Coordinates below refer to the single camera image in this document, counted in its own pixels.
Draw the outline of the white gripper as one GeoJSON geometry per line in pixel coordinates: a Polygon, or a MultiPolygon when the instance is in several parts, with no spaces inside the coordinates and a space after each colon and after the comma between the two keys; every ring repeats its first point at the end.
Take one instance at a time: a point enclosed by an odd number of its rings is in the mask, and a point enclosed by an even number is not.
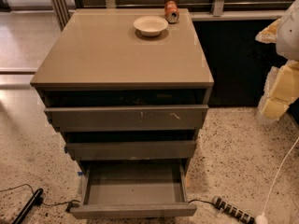
{"type": "Polygon", "coordinates": [[[271,67],[258,104],[258,122],[272,124],[299,98],[299,0],[290,5],[281,20],[262,29],[255,40],[265,44],[277,42],[277,54],[288,59],[280,68],[271,67]]]}

